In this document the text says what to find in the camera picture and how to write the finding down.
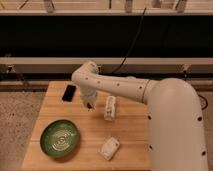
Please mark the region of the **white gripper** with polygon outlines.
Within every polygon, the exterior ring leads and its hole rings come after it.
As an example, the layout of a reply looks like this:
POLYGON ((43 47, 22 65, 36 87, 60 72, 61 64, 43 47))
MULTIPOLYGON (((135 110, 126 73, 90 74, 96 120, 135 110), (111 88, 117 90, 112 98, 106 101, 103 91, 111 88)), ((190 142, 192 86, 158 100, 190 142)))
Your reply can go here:
POLYGON ((89 103, 93 109, 95 107, 95 101, 97 100, 97 91, 93 89, 81 89, 80 92, 84 107, 88 109, 87 104, 89 103))

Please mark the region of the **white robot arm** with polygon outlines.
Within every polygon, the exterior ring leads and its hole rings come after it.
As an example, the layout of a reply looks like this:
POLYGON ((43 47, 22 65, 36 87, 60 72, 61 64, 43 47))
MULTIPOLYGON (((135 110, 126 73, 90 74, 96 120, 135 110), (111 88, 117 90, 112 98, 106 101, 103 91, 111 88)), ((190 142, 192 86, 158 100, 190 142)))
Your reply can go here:
POLYGON ((104 76, 93 61, 75 70, 71 80, 86 107, 94 105, 99 91, 147 106, 151 171, 209 171, 200 99, 186 81, 104 76))

